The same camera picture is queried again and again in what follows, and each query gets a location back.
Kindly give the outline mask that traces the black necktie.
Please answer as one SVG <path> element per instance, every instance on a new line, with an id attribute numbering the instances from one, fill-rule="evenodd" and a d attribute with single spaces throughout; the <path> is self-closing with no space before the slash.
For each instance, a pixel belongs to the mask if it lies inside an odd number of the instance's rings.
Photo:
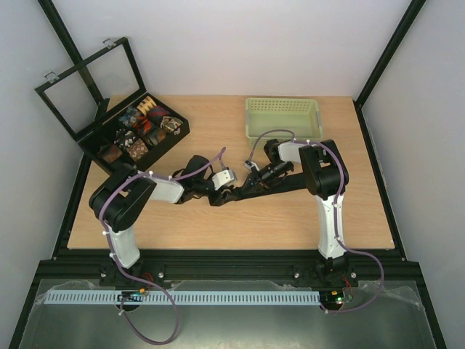
<path id="1" fill-rule="evenodd" d="M 251 198 L 258 198 L 261 196 L 268 196 L 274 195 L 279 193 L 287 193 L 295 190 L 306 189 L 306 184 L 304 182 L 304 175 L 300 174 L 293 174 L 293 175 L 284 175 L 283 177 L 276 178 L 271 180 L 270 182 L 263 182 L 263 185 L 267 187 L 267 192 L 263 193 L 262 195 L 240 195 L 239 189 L 240 187 L 237 186 L 225 186 L 222 187 L 220 190 L 229 188 L 234 191 L 234 193 L 238 196 L 238 201 L 251 199 Z"/>

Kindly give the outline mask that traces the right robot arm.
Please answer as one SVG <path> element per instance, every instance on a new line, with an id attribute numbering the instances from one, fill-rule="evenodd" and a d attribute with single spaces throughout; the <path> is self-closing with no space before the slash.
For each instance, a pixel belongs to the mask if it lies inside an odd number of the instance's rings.
<path id="1" fill-rule="evenodd" d="M 318 279 L 327 285 L 342 276 L 338 262 L 346 250 L 342 224 L 342 202 L 349 182 L 347 168 L 334 140 L 269 140 L 264 152 L 270 164 L 257 169 L 248 160 L 251 173 L 238 189 L 240 198 L 253 198 L 306 188 L 317 202 L 320 226 L 318 251 L 324 262 L 317 266 Z"/>

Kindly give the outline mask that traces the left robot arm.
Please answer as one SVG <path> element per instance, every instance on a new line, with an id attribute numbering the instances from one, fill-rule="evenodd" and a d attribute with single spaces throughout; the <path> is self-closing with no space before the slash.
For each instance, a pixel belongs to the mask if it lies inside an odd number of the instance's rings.
<path id="1" fill-rule="evenodd" d="M 219 172 L 213 171 L 212 161 L 195 155 L 185 168 L 168 177 L 120 165 L 89 199 L 89 207 L 104 227 L 103 235 L 109 238 L 110 258 L 125 269 L 139 260 L 134 225 L 147 202 L 182 204 L 232 185 L 237 180 L 234 171 L 220 156 L 217 160 Z"/>

